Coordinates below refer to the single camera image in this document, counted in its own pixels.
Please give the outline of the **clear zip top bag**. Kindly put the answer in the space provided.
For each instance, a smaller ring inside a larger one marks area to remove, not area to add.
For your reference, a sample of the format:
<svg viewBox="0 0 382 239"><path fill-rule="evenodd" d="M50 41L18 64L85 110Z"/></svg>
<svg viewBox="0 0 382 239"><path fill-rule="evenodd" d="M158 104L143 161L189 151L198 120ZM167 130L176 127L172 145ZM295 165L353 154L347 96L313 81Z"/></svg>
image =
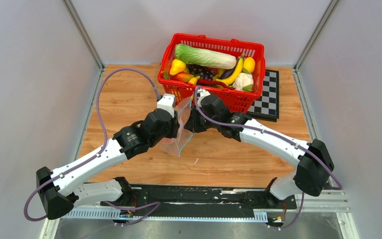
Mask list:
<svg viewBox="0 0 382 239"><path fill-rule="evenodd" d="M174 110L178 113L179 118L179 130L177 138L164 138L161 141L161 150L172 155L172 156L181 156L182 149L186 144L191 140L193 133L185 129L185 124L190 118L191 115L191 97L186 97L180 101L175 107Z"/></svg>

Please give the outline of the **purple eggplant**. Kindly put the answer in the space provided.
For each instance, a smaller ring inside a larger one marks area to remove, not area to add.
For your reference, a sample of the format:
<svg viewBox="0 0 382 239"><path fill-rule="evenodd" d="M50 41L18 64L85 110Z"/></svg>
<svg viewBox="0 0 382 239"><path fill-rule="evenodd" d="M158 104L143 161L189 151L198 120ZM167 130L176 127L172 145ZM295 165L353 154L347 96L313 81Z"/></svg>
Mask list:
<svg viewBox="0 0 382 239"><path fill-rule="evenodd" d="M223 79L226 79L226 78L229 78L233 73L234 73L235 69L229 69L229 70L225 70L222 72L222 74L220 74L220 76L218 77L219 79L223 80Z"/></svg>

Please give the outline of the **yellow pear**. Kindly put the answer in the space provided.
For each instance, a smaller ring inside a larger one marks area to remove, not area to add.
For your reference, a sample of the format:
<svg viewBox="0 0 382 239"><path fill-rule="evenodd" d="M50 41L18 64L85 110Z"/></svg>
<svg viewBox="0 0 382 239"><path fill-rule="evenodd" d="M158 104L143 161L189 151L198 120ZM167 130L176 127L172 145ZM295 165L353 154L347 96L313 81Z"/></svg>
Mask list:
<svg viewBox="0 0 382 239"><path fill-rule="evenodd" d="M186 63L176 58L171 63L169 75L170 76L177 75L178 73L184 72L186 68L187 68Z"/></svg>

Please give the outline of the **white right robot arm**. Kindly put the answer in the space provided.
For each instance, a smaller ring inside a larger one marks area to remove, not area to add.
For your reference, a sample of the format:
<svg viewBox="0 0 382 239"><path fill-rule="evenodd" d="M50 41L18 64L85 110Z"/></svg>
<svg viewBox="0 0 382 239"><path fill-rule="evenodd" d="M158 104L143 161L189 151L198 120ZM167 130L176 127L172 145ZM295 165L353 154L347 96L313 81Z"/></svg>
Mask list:
<svg viewBox="0 0 382 239"><path fill-rule="evenodd" d="M295 168L291 174L270 181L264 194L267 206L276 208L294 194L313 197L321 194L334 170L324 142L295 139L262 125L247 114L232 113L218 96L206 90L199 90L194 100L185 129L198 133L214 128L225 138L258 146Z"/></svg>

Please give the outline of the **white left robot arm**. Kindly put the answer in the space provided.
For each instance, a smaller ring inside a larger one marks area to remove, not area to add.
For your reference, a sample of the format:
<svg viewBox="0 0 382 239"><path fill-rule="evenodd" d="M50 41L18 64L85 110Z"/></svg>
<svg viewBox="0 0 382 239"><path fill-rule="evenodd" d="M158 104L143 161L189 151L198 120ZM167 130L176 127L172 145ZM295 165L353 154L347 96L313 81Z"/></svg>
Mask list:
<svg viewBox="0 0 382 239"><path fill-rule="evenodd" d="M58 219L79 205L80 186L105 169L145 153L163 138L176 138L179 130L177 110L157 108L144 120L123 127L105 144L86 156L58 169L42 167L36 171L38 194L49 220Z"/></svg>

